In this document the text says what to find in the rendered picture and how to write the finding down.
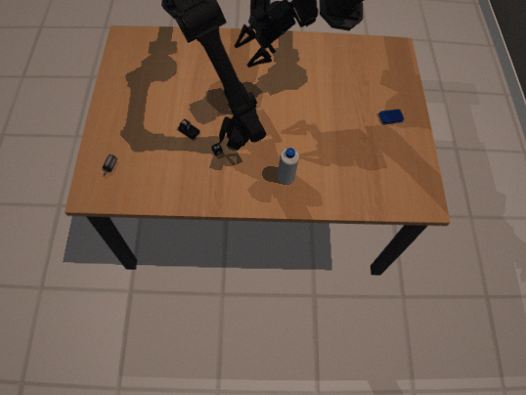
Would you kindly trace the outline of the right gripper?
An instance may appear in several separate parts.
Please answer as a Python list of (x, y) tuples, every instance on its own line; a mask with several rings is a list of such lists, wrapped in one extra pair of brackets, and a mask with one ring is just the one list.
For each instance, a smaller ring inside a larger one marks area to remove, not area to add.
[[(225, 118), (223, 119), (223, 124), (222, 124), (222, 127), (221, 127), (221, 130), (220, 130), (220, 133), (219, 133), (219, 138), (220, 138), (220, 142), (219, 144), (221, 144), (221, 142), (223, 141), (223, 139), (225, 138), (225, 134), (227, 133), (226, 130), (227, 130), (227, 127), (228, 127), (228, 123), (230, 122), (231, 118), (225, 116)], [(240, 124), (236, 119), (235, 119), (236, 123), (237, 124)], [(241, 126), (243, 126), (243, 124), (240, 124)], [(230, 138), (230, 133), (227, 133), (227, 138)], [(247, 143), (249, 140), (247, 134), (245, 136), (245, 138), (243, 139), (243, 143), (242, 143), (242, 146), (245, 145), (245, 143)]]

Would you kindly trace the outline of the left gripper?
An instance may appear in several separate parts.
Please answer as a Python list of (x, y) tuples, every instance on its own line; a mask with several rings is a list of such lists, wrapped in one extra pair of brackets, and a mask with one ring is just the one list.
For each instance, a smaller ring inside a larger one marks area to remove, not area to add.
[[(270, 63), (272, 60), (271, 60), (271, 55), (266, 51), (267, 48), (270, 49), (271, 53), (274, 54), (276, 51), (275, 49), (270, 45), (271, 43), (273, 43), (276, 39), (278, 39), (280, 37), (280, 35), (274, 39), (274, 41), (272, 41), (270, 44), (269, 42), (266, 40), (266, 38), (263, 36), (263, 34), (260, 32), (260, 30), (256, 27), (253, 27), (254, 30), (256, 31), (256, 33), (254, 31), (252, 31), (253, 29), (249, 26), (247, 27), (245, 24), (243, 25), (242, 29), (241, 29), (241, 34), (235, 44), (235, 47), (236, 48), (239, 48), (240, 46), (246, 44), (247, 42), (253, 40), (253, 39), (256, 39), (257, 42), (259, 43), (259, 45), (261, 46), (261, 48), (256, 52), (256, 54), (252, 57), (252, 59), (248, 62), (247, 66), (248, 67), (251, 67), (251, 66), (256, 66), (256, 65), (260, 65), (260, 64), (266, 64), (266, 63)], [(250, 36), (247, 36), (242, 42), (242, 38), (245, 34), (249, 34)], [(254, 38), (255, 37), (255, 38)], [(240, 43), (241, 42), (241, 43)], [(269, 47), (268, 47), (269, 46)], [(266, 49), (265, 49), (266, 48)], [(261, 56), (264, 57), (264, 59), (261, 59), (255, 63), (253, 63), (255, 60), (257, 60), (258, 58), (260, 58)]]

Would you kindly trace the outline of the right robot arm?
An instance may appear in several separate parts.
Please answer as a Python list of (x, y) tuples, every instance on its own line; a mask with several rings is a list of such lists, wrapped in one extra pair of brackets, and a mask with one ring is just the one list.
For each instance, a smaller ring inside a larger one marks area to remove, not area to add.
[[(205, 47), (205, 52), (225, 85), (224, 93), (233, 114), (226, 130), (231, 133), (228, 149), (239, 150), (246, 134), (252, 143), (262, 140), (266, 131), (256, 113), (257, 101), (253, 93), (248, 93), (239, 81), (220, 38), (219, 26), (227, 22), (217, 0), (164, 0), (164, 5), (166, 8), (178, 8), (181, 15), (175, 20), (188, 43), (197, 40)], [(235, 119), (243, 126), (237, 124)]]

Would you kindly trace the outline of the grey bottle with blue cap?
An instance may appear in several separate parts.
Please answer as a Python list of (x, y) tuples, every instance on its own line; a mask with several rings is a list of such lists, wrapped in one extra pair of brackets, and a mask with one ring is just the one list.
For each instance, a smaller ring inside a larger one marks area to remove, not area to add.
[[(287, 150), (287, 152), (286, 152)], [(291, 184), (295, 179), (299, 153), (293, 148), (285, 149), (281, 152), (278, 170), (278, 180), (285, 185)]]

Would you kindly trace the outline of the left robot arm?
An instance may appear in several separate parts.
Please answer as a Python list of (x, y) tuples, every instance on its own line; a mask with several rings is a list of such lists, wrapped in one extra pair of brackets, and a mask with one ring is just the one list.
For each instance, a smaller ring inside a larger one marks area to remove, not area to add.
[[(361, 17), (361, 2), (363, 1), (326, 0), (326, 14), (357, 21)], [(274, 1), (268, 7), (268, 15), (259, 5), (251, 12), (248, 22), (251, 26), (258, 28), (266, 40), (271, 43), (282, 34), (280, 30), (285, 33), (295, 25), (294, 18), (300, 27), (315, 22), (318, 16), (317, 0)]]

